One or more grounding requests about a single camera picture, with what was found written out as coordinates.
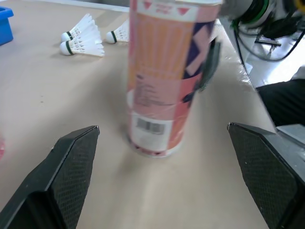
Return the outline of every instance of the barcode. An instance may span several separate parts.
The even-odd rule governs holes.
[[[138,118],[137,127],[154,135],[163,135],[165,124],[151,123]]]

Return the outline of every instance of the white shuttlecock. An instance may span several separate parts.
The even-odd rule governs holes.
[[[106,41],[110,44],[114,44],[116,42],[128,42],[129,41],[129,19],[127,19],[116,30],[106,33]]]
[[[64,32],[61,35],[61,42],[65,41],[71,41],[73,40],[77,35],[79,35],[81,32],[83,32],[87,27],[95,25],[95,21],[92,20],[92,16],[90,14],[86,14],[80,22],[78,22],[73,29],[71,29],[68,32]]]
[[[104,56],[101,34],[96,25],[86,28],[71,41],[62,42],[60,45],[61,53],[73,55],[82,53],[95,56]]]

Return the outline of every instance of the cable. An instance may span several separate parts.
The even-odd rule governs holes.
[[[279,62],[279,61],[282,61],[284,59],[286,59],[294,50],[295,48],[297,47],[297,45],[300,43],[300,41],[302,40],[302,38],[304,37],[305,35],[305,30],[303,30],[303,32],[301,33],[299,39],[295,42],[294,46],[290,49],[290,51],[282,58],[280,59],[271,59],[271,58],[266,58],[266,57],[263,57],[263,56],[260,56],[258,54],[256,54],[255,52],[253,52],[248,46],[246,46],[244,44],[244,41],[240,38],[239,34],[238,34],[238,31],[236,31],[236,29],[234,29],[234,33],[236,34],[236,37],[237,37],[237,40],[240,41],[240,43],[247,49],[248,52],[250,52],[253,56],[256,56],[257,58],[263,60],[263,61],[269,61],[269,62]]]
[[[247,75],[248,75],[248,71],[247,71],[247,68],[246,68],[246,64],[244,63],[244,59],[243,59],[243,56],[242,56],[242,52],[241,52],[241,50],[240,50],[239,42],[238,42],[238,39],[237,39],[238,36],[237,36],[237,33],[236,33],[235,30],[234,30],[234,37],[235,37],[235,42],[236,42],[236,46],[237,46],[237,51],[238,51],[239,59],[241,60],[242,65],[243,65],[243,67],[244,67],[244,69],[245,69],[245,71],[246,71],[246,73],[247,73]]]

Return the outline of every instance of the beige table surface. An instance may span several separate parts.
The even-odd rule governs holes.
[[[0,46],[0,209],[56,140],[89,125],[99,137],[78,229],[267,229],[238,165],[229,122],[273,131],[257,93],[224,30],[220,67],[197,94],[181,151],[164,159],[133,152],[126,124],[127,46],[105,45],[106,56],[62,56],[60,35],[86,13],[101,32],[126,13],[10,0],[14,41]]]

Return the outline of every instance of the blue container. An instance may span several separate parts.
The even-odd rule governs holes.
[[[14,14],[11,9],[0,6],[0,45],[13,40],[13,34],[8,19],[12,16],[14,16]]]

